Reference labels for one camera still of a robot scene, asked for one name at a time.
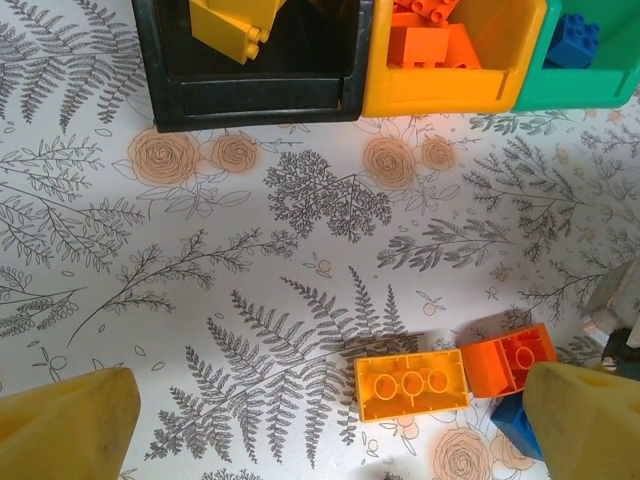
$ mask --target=botanical pattern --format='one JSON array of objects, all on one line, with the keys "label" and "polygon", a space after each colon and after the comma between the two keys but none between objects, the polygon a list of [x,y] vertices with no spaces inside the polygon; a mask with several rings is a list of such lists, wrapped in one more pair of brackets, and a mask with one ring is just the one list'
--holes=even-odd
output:
[{"label": "botanical pattern", "polygon": [[1,0],[0,395],[131,368],[121,480],[546,479],[495,400],[360,422],[354,359],[544,322],[599,362],[639,99],[159,134],[130,7]]}]

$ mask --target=yellow brick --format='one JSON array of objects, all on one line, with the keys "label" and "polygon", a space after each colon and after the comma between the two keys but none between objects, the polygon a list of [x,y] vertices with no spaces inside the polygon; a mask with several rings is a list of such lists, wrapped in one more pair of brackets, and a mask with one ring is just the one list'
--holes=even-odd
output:
[{"label": "yellow brick", "polygon": [[208,0],[208,3],[211,10],[270,32],[278,10],[286,1]]},{"label": "yellow brick", "polygon": [[640,479],[640,382],[537,363],[524,408],[553,480]]},{"label": "yellow brick", "polygon": [[258,55],[258,42],[269,32],[207,7],[207,0],[189,0],[191,34],[209,47],[244,65]]},{"label": "yellow brick", "polygon": [[2,480],[113,480],[140,412],[128,368],[109,368],[0,399]]}]

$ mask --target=plastic bin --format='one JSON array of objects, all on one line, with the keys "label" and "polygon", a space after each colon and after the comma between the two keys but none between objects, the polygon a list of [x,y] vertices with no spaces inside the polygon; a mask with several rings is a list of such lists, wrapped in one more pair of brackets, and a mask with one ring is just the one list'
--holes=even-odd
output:
[{"label": "plastic bin", "polygon": [[188,0],[132,0],[160,132],[355,120],[373,0],[288,0],[256,60],[191,35]]},{"label": "plastic bin", "polygon": [[[600,25],[590,68],[542,68],[558,20],[581,13]],[[547,16],[516,110],[606,108],[624,105],[640,81],[640,3],[637,0],[548,0]]]},{"label": "plastic bin", "polygon": [[463,0],[449,23],[464,23],[482,70],[387,67],[393,0],[376,0],[363,114],[388,117],[512,108],[546,11],[545,0]]}]

